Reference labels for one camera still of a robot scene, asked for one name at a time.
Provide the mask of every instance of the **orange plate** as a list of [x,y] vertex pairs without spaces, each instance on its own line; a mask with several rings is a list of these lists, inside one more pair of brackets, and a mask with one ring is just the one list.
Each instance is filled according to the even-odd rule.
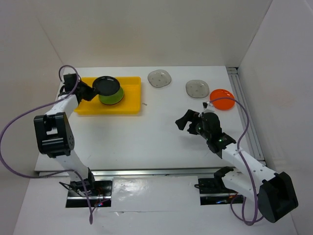
[[[233,99],[235,98],[232,93],[224,89],[214,90],[210,94],[210,100],[214,100],[214,99],[222,98],[222,97],[229,97]],[[225,111],[225,110],[231,109],[234,106],[235,101],[230,100],[230,99],[221,99],[221,100],[212,102],[212,104],[214,105],[215,108]]]
[[[82,81],[92,86],[96,77],[82,77]],[[92,101],[79,104],[74,110],[80,115],[103,115],[103,114],[137,114],[141,107],[141,79],[140,77],[116,77],[124,91],[123,99],[114,105],[105,105],[96,96]]]

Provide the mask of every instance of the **white wall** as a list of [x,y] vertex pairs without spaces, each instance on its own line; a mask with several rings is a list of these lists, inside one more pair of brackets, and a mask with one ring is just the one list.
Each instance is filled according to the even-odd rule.
[[[21,112],[55,99],[61,61],[24,0],[0,0],[0,32],[2,129]],[[13,124],[1,145],[7,163],[26,174],[33,172],[38,157],[34,116]],[[13,233],[27,185],[27,179],[14,176],[0,164],[1,235]]]
[[28,0],[77,67],[239,66],[271,0]]
[[292,177],[300,235],[313,231],[313,1],[274,0],[239,68],[263,152]]

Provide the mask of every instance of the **robotic arm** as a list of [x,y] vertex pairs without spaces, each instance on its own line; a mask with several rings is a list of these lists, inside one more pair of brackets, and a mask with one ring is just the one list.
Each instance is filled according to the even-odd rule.
[[237,149],[236,141],[222,132],[220,120],[214,113],[214,107],[210,102],[203,103],[203,107],[202,113],[188,110],[175,123],[179,130],[184,130],[187,122],[191,122],[187,131],[192,135],[201,135],[213,153],[239,170],[239,172],[234,172],[234,169],[230,167],[218,170],[214,177],[219,186],[235,190],[254,201],[252,183],[248,177],[246,165],[239,154],[241,152],[255,181],[258,209],[265,219],[275,223],[298,207],[290,176],[284,172],[278,174],[258,162],[243,149]]
[[[66,97],[74,88],[76,74],[64,76],[64,85],[60,90],[58,99]],[[82,99],[91,101],[98,94],[96,88],[79,81],[72,95],[55,104],[45,115],[35,116],[34,125],[38,149],[42,154],[47,154],[55,159],[64,169],[77,171],[86,185],[87,190],[94,189],[94,176],[74,151],[75,141],[68,118]],[[74,172],[68,173],[70,186],[75,191],[84,191],[81,180]]]

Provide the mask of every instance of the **yellow bin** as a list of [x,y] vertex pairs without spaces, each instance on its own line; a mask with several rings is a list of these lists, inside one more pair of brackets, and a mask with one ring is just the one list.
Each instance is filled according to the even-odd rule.
[[[98,95],[92,101],[79,104],[74,110],[80,115],[103,114],[137,114],[141,107],[141,79],[140,77],[115,77],[124,91],[123,99],[114,105],[105,105],[100,102]],[[82,81],[92,87],[96,77],[83,77]]]

